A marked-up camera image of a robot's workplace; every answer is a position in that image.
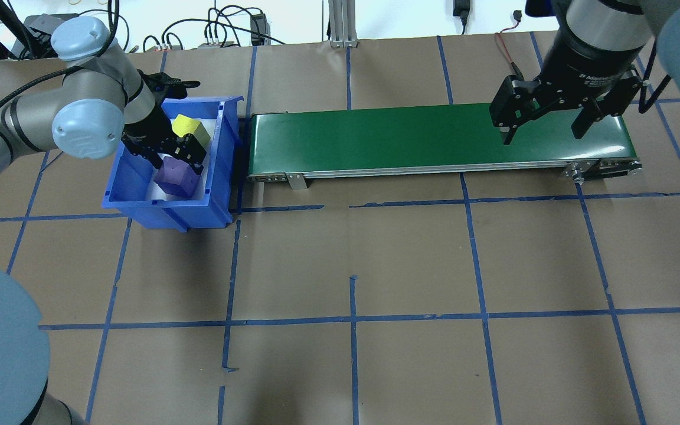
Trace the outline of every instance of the yellow cube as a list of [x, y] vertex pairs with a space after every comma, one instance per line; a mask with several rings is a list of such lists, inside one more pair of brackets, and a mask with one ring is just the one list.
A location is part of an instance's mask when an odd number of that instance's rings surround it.
[[206, 132], [206, 129], [203, 128], [203, 124], [198, 119], [190, 118], [183, 114], [178, 114], [175, 121], [172, 121], [172, 131], [175, 132], [178, 137], [183, 137], [187, 134], [196, 136], [196, 140], [198, 140], [205, 148], [208, 148], [208, 143], [211, 140], [211, 136], [208, 135], [208, 132]]

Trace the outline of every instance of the purple cube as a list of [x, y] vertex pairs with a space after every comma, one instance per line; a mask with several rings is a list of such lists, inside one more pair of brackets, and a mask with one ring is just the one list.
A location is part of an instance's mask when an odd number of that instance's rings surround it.
[[194, 196], [200, 178], [186, 162], [165, 156], [164, 164], [153, 180], [168, 195], [190, 198]]

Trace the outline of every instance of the power adapter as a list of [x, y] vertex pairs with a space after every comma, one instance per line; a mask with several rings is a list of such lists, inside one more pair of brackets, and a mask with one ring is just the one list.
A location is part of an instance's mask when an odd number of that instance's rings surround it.
[[470, 11], [472, 11], [472, 0], [453, 0], [453, 16], [461, 18], [464, 30]]

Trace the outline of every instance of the white wall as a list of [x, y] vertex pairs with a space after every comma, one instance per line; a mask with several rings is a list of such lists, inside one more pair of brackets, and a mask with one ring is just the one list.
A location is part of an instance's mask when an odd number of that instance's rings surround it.
[[[19, 18], [34, 14], [79, 13], [87, 9], [105, 8], [98, 0], [81, 0], [70, 5], [68, 0], [11, 0]], [[218, 0], [218, 7], [232, 4]], [[472, 0], [472, 13], [466, 32], [481, 34], [512, 26], [512, 11], [524, 8], [524, 0]], [[328, 19], [326, 0], [248, 0], [241, 6], [264, 9], [272, 25], [272, 36], [285, 43], [316, 43], [324, 40]], [[187, 17], [205, 18], [213, 0], [121, 0], [120, 13], [130, 24], [130, 47], [140, 45], [146, 35], [159, 37], [168, 24]], [[461, 33], [461, 22], [452, 17], [453, 0], [357, 0], [356, 21], [359, 38], [407, 38]], [[96, 13], [106, 21], [106, 14]], [[233, 24], [249, 28], [248, 16], [231, 17]], [[186, 22], [172, 31], [183, 40], [185, 48], [204, 43], [204, 22]], [[518, 30], [556, 30], [555, 18], [524, 17]], [[250, 43], [241, 33], [243, 45]], [[120, 43], [125, 40], [125, 27], [117, 30]], [[0, 40], [10, 47], [14, 36], [0, 24]]]

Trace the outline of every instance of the electrical cable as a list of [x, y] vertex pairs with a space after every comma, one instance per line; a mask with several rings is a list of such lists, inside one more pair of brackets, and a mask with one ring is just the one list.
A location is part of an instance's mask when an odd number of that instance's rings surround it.
[[[219, 38], [219, 33], [218, 33], [218, 31], [217, 31], [217, 25], [216, 25], [216, 22], [219, 22], [219, 16], [224, 17], [224, 19], [226, 19], [226, 20], [227, 20], [227, 23], [230, 24], [230, 25], [232, 25], [233, 22], [230, 21], [230, 17], [229, 17], [229, 16], [226, 16], [226, 15], [224, 15], [224, 14], [221, 14], [222, 11], [221, 11], [220, 9], [218, 9], [218, 8], [209, 8], [209, 9], [208, 9], [208, 11], [207, 11], [207, 13], [206, 13], [206, 18], [207, 18], [209, 21], [211, 21], [211, 11], [217, 12], [217, 17], [216, 17], [212, 22], [215, 23], [215, 26], [214, 26], [214, 36], [215, 36], [215, 38]], [[208, 28], [208, 34], [211, 36], [211, 24], [207, 24], [206, 27]], [[227, 40], [227, 27], [223, 27], [222, 30], [224, 31], [224, 39]], [[238, 33], [235, 32], [235, 30], [233, 30], [233, 35], [235, 35], [235, 44], [240, 45], [240, 38], [238, 37]]]
[[154, 40], [154, 42], [156, 43], [156, 46], [157, 46], [157, 47], [162, 48], [162, 43], [159, 43], [159, 39], [158, 39], [158, 38], [154, 37], [153, 35], [146, 35], [146, 38], [143, 39], [143, 46], [142, 46], [142, 47], [143, 47], [143, 51], [146, 51], [146, 41], [148, 41], [149, 38], [151, 38], [152, 40]]
[[[112, 2], [108, 1], [106, 3], [106, 14], [107, 14], [107, 19], [112, 23], [110, 26], [110, 35], [106, 39], [105, 43], [103, 44], [102, 48], [99, 49], [98, 52], [94, 56], [99, 57], [102, 56], [106, 52], [108, 48], [112, 45], [112, 42], [114, 41], [114, 36], [117, 32], [117, 25], [119, 24], [119, 0], [114, 0], [115, 6], [116, 6], [116, 15], [114, 17], [114, 21], [112, 21]], [[67, 76], [72, 73], [75, 73], [83, 68], [79, 66], [72, 66], [69, 68], [65, 68], [64, 70], [59, 70], [59, 71], [54, 71], [53, 73], [46, 74], [44, 76], [40, 76], [39, 78], [30, 81], [30, 83], [26, 83], [23, 86], [19, 87], [18, 89], [12, 91], [10, 94], [7, 94], [5, 97], [3, 97], [2, 100], [0, 100], [0, 109], [6, 105], [10, 100], [15, 99], [18, 95], [22, 94], [22, 92], [26, 91], [27, 89], [30, 89], [33, 86], [37, 86], [38, 84], [43, 83], [44, 81], [51, 80], [57, 76]]]
[[167, 45], [169, 45], [169, 50], [172, 50], [172, 41], [169, 40], [169, 36], [170, 36], [170, 35], [174, 35], [175, 38], [178, 39], [178, 43], [180, 44], [180, 50], [185, 50], [185, 48], [183, 47], [183, 41], [180, 40], [180, 37], [178, 37], [178, 35], [175, 34], [175, 33], [172, 32], [172, 31], [171, 31], [171, 32], [167, 32]]
[[[33, 43], [30, 41], [30, 37], [28, 35], [32, 35], [32, 32], [28, 30], [28, 27], [25, 26], [25, 24], [19, 19], [19, 16], [17, 16], [17, 12], [14, 11], [14, 8], [12, 7], [12, 3], [7, 0], [7, 5], [9, 5], [10, 10], [14, 14], [14, 16], [17, 18], [17, 22], [19, 23], [19, 26], [22, 27], [22, 31], [25, 32], [25, 41], [28, 46], [28, 51], [30, 52], [30, 56], [35, 58], [35, 51], [33, 50]], [[26, 51], [25, 51], [25, 46], [22, 46], [22, 51], [19, 52], [19, 57], [18, 59], [22, 60], [26, 56]]]
[[[106, 12], [106, 9], [89, 9], [86, 11], [81, 11], [78, 16], [81, 16], [83, 14], [89, 13], [89, 12]], [[127, 50], [128, 45], [130, 44], [130, 25], [128, 24], [128, 20], [125, 19], [124, 16], [121, 14], [118, 14], [119, 19], [122, 19], [122, 22], [125, 23], [125, 30], [127, 31], [127, 36], [125, 37], [125, 46], [122, 48], [122, 50]]]
[[[655, 40], [652, 43], [652, 51], [650, 52], [650, 59], [647, 61], [647, 68], [645, 68], [645, 75], [642, 77], [642, 80], [648, 81], [650, 80], [650, 74], [652, 73], [652, 68], [653, 65], [655, 64], [655, 56], [658, 54], [658, 41]], [[668, 83], [670, 83], [671, 76], [666, 75], [663, 78], [663, 81], [658, 84], [658, 88], [653, 91], [652, 95], [650, 96], [649, 100], [645, 100], [645, 97], [647, 97], [647, 86], [645, 84], [642, 84], [642, 88], [639, 89], [639, 113], [646, 113], [652, 105], [655, 104], [655, 100], [658, 99], [658, 97], [663, 94], [663, 90], [666, 89], [668, 86]]]
[[513, 27], [503, 28], [499, 32], [495, 32], [495, 36], [500, 40], [502, 48], [505, 49], [505, 56], [507, 57], [506, 59], [508, 60], [508, 64], [511, 66], [513, 73], [515, 73], [515, 75], [518, 76], [519, 80], [524, 79], [524, 74], [521, 72], [521, 69], [518, 68], [516, 62], [513, 62], [513, 57], [511, 57], [511, 52], [508, 51], [508, 46], [505, 45], [505, 40], [503, 40], [502, 38], [502, 33], [505, 31], [515, 30], [516, 28], [518, 28], [518, 25], [521, 23], [521, 17], [522, 17], [521, 11], [519, 10], [513, 11], [513, 19], [516, 21], [516, 24]]
[[502, 39], [502, 33], [505, 31], [515, 30], [516, 27], [518, 27], [518, 24], [520, 23], [521, 21], [518, 21], [513, 27], [503, 28], [502, 30], [500, 30], [500, 32], [495, 32], [495, 36], [497, 36], [497, 38], [500, 40], [502, 48], [505, 49], [505, 54], [507, 55], [508, 62], [511, 64], [513, 63], [513, 58], [511, 57], [511, 52], [508, 51], [508, 47], [505, 46], [505, 40]]
[[[237, 11], [237, 12], [234, 12], [234, 13], [232, 13], [232, 14], [225, 14], [224, 11], [227, 10], [227, 9], [229, 9], [229, 8], [237, 8], [238, 11]], [[228, 24], [232, 25], [233, 23], [232, 23], [232, 21], [230, 21], [230, 17], [231, 17], [231, 16], [235, 16], [235, 15], [241, 13], [241, 12], [245, 12], [245, 13], [247, 13], [248, 16], [250, 17], [251, 22], [254, 22], [254, 24], [256, 24], [256, 32], [261, 33], [261, 29], [259, 28], [259, 22], [256, 21], [256, 17], [253, 16], [253, 14], [249, 11], [249, 9], [257, 9], [257, 10], [261, 11], [261, 9], [259, 9], [259, 8], [243, 8], [243, 7], [237, 6], [237, 5], [227, 5], [227, 6], [225, 6], [224, 8], [221, 8], [221, 9], [217, 12], [217, 17], [216, 17], [215, 21], [219, 21], [219, 16], [222, 16], [222, 17], [224, 17], [224, 19], [227, 20], [227, 23], [228, 23]], [[211, 19], [211, 9], [210, 9], [210, 11], [209, 11], [208, 13], [209, 13], [209, 14], [208, 14], [208, 18]], [[235, 35], [235, 40], [237, 41], [237, 45], [241, 45], [240, 39], [238, 38], [238, 33], [237, 33], [237, 31], [233, 30], [233, 34]]]
[[[186, 19], [180, 19], [180, 21], [175, 21], [175, 22], [173, 22], [172, 24], [169, 24], [169, 25], [164, 29], [164, 31], [162, 32], [162, 38], [164, 38], [164, 35], [167, 35], [167, 32], [168, 32], [170, 29], [172, 29], [172, 27], [174, 27], [175, 25], [181, 24], [182, 22], [211, 22], [211, 21], [210, 21], [209, 19], [200, 19], [200, 18], [197, 18], [197, 17], [189, 17], [189, 18], [186, 18]], [[234, 29], [234, 30], [241, 30], [241, 31], [245, 31], [245, 32], [250, 32], [251, 34], [256, 34], [256, 35], [259, 35], [259, 36], [261, 36], [261, 37], [263, 37], [263, 38], [268, 38], [268, 40], [275, 41], [276, 43], [280, 43], [281, 45], [284, 45], [284, 44], [285, 44], [285, 42], [280, 41], [280, 40], [277, 40], [275, 37], [272, 37], [272, 36], [269, 36], [269, 35], [266, 35], [266, 34], [261, 34], [261, 33], [259, 33], [259, 32], [247, 30], [247, 29], [241, 28], [241, 27], [235, 27], [234, 25], [222, 24], [222, 22], [219, 22], [219, 24], [220, 24], [220, 25], [223, 25], [223, 26], [225, 26], [225, 27], [230, 27], [230, 28], [232, 28], [232, 29]]]

